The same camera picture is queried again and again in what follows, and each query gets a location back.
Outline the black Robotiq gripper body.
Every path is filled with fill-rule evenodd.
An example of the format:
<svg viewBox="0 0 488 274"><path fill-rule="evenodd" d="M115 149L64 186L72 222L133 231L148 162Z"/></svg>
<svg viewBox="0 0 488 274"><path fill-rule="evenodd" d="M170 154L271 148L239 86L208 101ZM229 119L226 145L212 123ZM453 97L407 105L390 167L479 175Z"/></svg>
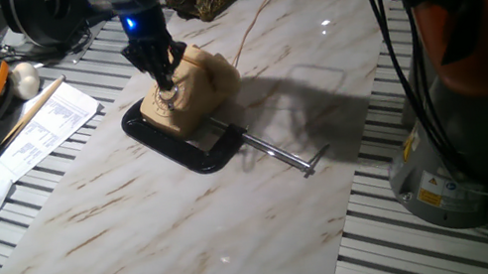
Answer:
<svg viewBox="0 0 488 274"><path fill-rule="evenodd" d="M131 46L146 44L147 42L158 42L169 46L173 38L166 27L162 7L159 4L153 6L119 11L123 31L128 37L128 44L121 51L127 53Z"/></svg>

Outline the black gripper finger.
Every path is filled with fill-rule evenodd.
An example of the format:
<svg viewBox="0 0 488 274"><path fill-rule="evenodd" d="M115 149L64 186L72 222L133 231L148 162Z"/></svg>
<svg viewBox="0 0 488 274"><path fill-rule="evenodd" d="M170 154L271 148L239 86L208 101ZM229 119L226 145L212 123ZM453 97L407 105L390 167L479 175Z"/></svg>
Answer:
<svg viewBox="0 0 488 274"><path fill-rule="evenodd" d="M161 90L171 89L165 50L156 43L127 46L121 54L140 72L146 72L156 80Z"/></svg>
<svg viewBox="0 0 488 274"><path fill-rule="evenodd" d="M183 59L185 50L186 43L184 42L172 41L168 47L167 62L164 69L167 87L174 86L173 75Z"/></svg>

